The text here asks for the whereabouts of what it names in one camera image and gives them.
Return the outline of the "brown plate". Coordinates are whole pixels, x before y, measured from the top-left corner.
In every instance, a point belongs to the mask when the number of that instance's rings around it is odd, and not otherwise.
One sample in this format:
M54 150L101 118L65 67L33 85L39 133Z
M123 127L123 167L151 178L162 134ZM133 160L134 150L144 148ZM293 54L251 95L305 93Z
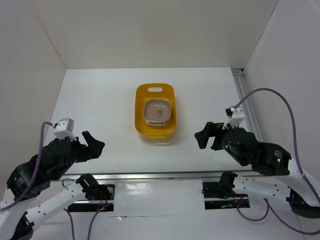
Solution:
M143 109L144 122L149 126L164 127L171 120L172 105L166 99L152 98Z

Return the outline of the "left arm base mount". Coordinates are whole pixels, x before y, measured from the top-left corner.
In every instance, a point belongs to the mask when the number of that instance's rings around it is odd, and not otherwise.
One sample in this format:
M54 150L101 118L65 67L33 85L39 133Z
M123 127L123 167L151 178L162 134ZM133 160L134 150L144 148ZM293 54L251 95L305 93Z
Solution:
M115 184L101 184L98 192L89 199L78 200L67 207L71 213L94 213L114 211L114 198L116 192Z

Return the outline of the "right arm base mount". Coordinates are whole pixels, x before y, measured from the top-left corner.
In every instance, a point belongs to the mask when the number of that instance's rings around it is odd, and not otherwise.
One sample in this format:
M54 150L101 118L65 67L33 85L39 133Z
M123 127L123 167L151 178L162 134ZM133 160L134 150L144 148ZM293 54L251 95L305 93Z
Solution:
M223 193L218 182L203 182L202 194L204 197L205 210L250 208L247 194Z

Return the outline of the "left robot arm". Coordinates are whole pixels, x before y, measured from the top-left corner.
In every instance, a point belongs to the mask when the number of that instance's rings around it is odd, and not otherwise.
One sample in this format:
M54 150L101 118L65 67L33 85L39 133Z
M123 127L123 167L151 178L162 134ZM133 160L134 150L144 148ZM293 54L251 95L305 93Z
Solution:
M99 183L93 175L86 173L55 197L29 208L40 193L50 187L51 181L59 180L73 164L101 156L105 143L93 138L88 131L82 132L82 136L86 144L69 137L55 138L42 146L30 161L14 169L0 203L2 240L29 240L36 227L54 214L78 200L97 197Z

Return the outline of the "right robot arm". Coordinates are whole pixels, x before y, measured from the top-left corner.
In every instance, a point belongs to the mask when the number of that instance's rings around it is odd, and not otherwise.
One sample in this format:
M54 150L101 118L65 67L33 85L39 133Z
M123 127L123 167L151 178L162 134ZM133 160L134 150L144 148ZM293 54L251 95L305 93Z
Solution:
M240 166L251 166L254 172L283 183L272 185L225 171L218 182L221 198L256 195L287 203L292 212L301 217L320 217L319 183L314 178L306 180L307 174L300 173L297 161L280 145L259 142L253 133L242 127L224 129L222 123L213 122L207 122L194 136L200 149L205 149L209 138L214 138L212 150L224 150Z

